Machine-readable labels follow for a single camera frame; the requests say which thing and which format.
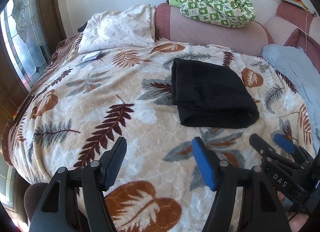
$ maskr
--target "folded black pants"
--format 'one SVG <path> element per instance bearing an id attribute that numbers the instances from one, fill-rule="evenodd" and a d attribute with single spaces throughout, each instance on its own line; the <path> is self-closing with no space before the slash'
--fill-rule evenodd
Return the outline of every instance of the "folded black pants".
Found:
<path id="1" fill-rule="evenodd" d="M 255 102 L 229 67 L 174 59 L 171 83 L 181 125 L 238 129 L 259 119 Z"/>

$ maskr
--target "blue sheet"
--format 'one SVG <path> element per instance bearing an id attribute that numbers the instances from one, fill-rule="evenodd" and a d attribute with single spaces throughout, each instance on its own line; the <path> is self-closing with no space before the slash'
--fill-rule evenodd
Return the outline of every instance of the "blue sheet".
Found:
<path id="1" fill-rule="evenodd" d="M 320 74 L 307 55 L 294 47 L 270 44 L 262 56 L 294 84 L 307 106 L 316 153 L 320 148 Z"/>

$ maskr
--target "white cord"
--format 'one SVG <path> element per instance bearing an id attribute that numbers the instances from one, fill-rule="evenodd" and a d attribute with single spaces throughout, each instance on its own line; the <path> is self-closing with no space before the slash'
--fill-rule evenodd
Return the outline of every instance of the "white cord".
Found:
<path id="1" fill-rule="evenodd" d="M 306 52 L 305 54 L 307 54 L 307 47 L 308 47 L 308 41 L 307 41 L 307 21 L 308 21 L 308 15 L 311 15 L 312 13 L 308 13 L 307 17 L 306 17 L 306 31 L 304 32 L 306 34 Z"/>

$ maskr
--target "brown bedspread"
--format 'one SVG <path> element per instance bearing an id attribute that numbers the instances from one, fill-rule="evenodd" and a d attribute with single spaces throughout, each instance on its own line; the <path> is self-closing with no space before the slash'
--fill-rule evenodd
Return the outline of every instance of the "brown bedspread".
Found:
<path id="1" fill-rule="evenodd" d="M 56 52 L 51 57 L 51 64 L 44 70 L 44 75 L 36 82 L 36 84 L 32 87 L 29 95 L 33 95 L 38 91 L 38 89 L 44 84 L 44 82 L 55 72 L 56 68 L 63 62 L 66 55 L 75 48 L 75 46 L 79 45 L 81 41 L 82 33 L 78 33 L 72 37 L 61 41 L 56 49 Z M 24 111 L 28 108 L 22 108 L 22 105 L 18 108 L 17 113 L 23 114 Z M 13 148 L 13 140 L 14 135 L 17 130 L 17 126 L 13 125 L 13 121 L 9 120 L 4 128 L 3 131 L 3 138 L 2 138 L 2 152 L 4 156 L 4 160 L 10 166 L 12 164 L 12 148 Z"/>

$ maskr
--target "stained glass window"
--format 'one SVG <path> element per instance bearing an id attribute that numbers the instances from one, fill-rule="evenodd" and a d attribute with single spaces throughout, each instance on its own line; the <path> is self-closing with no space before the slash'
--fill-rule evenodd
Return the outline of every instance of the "stained glass window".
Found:
<path id="1" fill-rule="evenodd" d="M 44 74 L 51 57 L 36 9 L 36 0 L 9 0 L 0 14 L 10 60 L 27 90 Z"/>

